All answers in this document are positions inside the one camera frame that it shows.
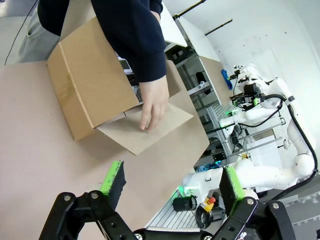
sleeve cuff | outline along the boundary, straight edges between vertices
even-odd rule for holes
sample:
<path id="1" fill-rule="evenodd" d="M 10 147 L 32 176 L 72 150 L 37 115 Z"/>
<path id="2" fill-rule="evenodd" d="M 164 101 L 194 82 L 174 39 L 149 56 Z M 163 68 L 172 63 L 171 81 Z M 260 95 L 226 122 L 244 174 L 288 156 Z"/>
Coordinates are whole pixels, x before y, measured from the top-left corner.
<path id="1" fill-rule="evenodd" d="M 145 57 L 137 57 L 132 60 L 130 65 L 135 78 L 140 83 L 155 81 L 167 74 L 164 52 L 158 52 Z"/>
<path id="2" fill-rule="evenodd" d="M 150 11 L 160 15 L 163 9 L 164 7 L 162 6 L 161 1 L 150 1 Z"/>

black rod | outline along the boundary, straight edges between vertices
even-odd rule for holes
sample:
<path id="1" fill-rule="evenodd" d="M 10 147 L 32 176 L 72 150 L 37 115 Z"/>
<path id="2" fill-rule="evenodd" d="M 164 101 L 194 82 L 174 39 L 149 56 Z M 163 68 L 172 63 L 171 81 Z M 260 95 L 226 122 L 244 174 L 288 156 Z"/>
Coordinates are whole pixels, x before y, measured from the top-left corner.
<path id="1" fill-rule="evenodd" d="M 200 5 L 200 4 L 203 4 L 205 1 L 207 0 L 201 0 L 200 2 L 196 3 L 195 5 L 189 7 L 188 9 L 186 9 L 185 11 L 183 11 L 182 13 L 180 14 L 176 14 L 174 15 L 172 18 L 173 20 L 176 20 L 178 18 L 180 18 L 182 15 L 186 14 L 187 12 L 191 11 L 192 9 L 194 9 L 196 6 Z"/>
<path id="2" fill-rule="evenodd" d="M 231 20 L 229 20 L 229 21 L 227 21 L 227 22 L 225 22 L 224 24 L 222 24 L 222 25 L 220 25 L 220 26 L 218 26 L 218 27 L 216 27 L 215 29 L 213 29 L 213 30 L 211 30 L 211 31 L 208 31 L 206 34 L 204 34 L 204 35 L 209 35 L 210 33 L 212 33 L 212 32 L 214 32 L 215 30 L 218 30 L 219 28 L 222 28 L 224 25 L 227 25 L 227 24 L 229 24 L 229 23 L 231 23 L 233 20 L 231 19 Z"/>

black cylinder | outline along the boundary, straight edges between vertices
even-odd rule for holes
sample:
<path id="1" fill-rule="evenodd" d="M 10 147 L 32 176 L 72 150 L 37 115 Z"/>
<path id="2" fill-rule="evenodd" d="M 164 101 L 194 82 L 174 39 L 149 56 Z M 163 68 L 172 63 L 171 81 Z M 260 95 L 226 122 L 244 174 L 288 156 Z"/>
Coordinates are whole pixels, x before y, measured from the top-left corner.
<path id="1" fill-rule="evenodd" d="M 173 200 L 173 209 L 176 212 L 193 211 L 197 208 L 197 199 L 195 196 L 176 197 Z"/>

bolt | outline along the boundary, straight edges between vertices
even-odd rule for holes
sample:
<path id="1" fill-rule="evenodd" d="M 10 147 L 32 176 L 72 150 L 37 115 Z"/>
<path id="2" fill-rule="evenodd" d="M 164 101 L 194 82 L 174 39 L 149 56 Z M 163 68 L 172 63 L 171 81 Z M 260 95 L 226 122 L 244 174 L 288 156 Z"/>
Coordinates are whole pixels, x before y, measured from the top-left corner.
<path id="1" fill-rule="evenodd" d="M 93 192 L 93 193 L 91 193 L 91 197 L 92 197 L 93 199 L 96 199 L 96 198 L 98 197 L 98 194 L 96 194 L 95 192 Z"/>
<path id="2" fill-rule="evenodd" d="M 139 233 L 136 233 L 136 234 L 134 234 L 134 235 L 135 235 L 136 239 L 138 239 L 138 240 L 143 240 L 143 239 L 144 239 L 144 238 L 142 237 L 142 235 L 139 234 Z"/>
<path id="3" fill-rule="evenodd" d="M 65 195 L 65 196 L 64 196 L 64 200 L 65 200 L 65 201 L 69 201 L 70 199 L 71 199 L 71 197 L 70 197 L 69 195 Z"/>
<path id="4" fill-rule="evenodd" d="M 246 202 L 247 202 L 247 204 L 249 204 L 249 205 L 254 204 L 254 201 L 253 201 L 251 198 L 249 198 Z"/>
<path id="5" fill-rule="evenodd" d="M 278 204 L 278 203 L 273 203 L 273 204 L 272 204 L 272 207 L 273 207 L 274 209 L 278 209 L 278 208 L 279 208 L 279 204 Z"/>

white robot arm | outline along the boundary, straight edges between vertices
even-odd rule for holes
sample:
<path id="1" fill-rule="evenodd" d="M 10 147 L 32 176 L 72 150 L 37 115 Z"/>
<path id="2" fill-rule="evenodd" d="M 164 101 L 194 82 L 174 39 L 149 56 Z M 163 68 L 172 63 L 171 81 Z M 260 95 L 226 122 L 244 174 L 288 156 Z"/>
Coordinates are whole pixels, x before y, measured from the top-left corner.
<path id="1" fill-rule="evenodd" d="M 235 168 L 242 187 L 267 187 L 284 190 L 294 186 L 300 178 L 310 175 L 313 177 L 314 170 L 317 168 L 313 151 L 316 142 L 307 129 L 302 118 L 303 115 L 299 111 L 297 100 L 293 97 L 286 83 L 277 78 L 267 84 L 258 75 L 257 71 L 252 70 L 252 67 L 247 68 L 244 73 L 239 73 L 237 79 L 239 79 L 239 76 L 241 77 L 238 81 L 240 83 L 239 89 L 244 94 L 234 98 L 233 102 L 236 102 L 236 104 L 251 103 L 254 106 L 258 103 L 261 107 L 249 108 L 249 110 L 222 119 L 220 121 L 221 127 L 227 129 L 227 134 L 231 134 L 235 125 L 241 125 L 248 120 L 269 117 L 283 101 L 288 106 L 292 117 L 288 124 L 287 135 L 297 150 L 294 164 L 289 168 L 254 166 L 248 159 L 233 163 L 232 166 Z M 183 184 L 187 187 L 196 186 L 199 195 L 202 197 L 209 190 L 219 188 L 221 174 L 221 168 L 190 174 L 184 179 Z"/>

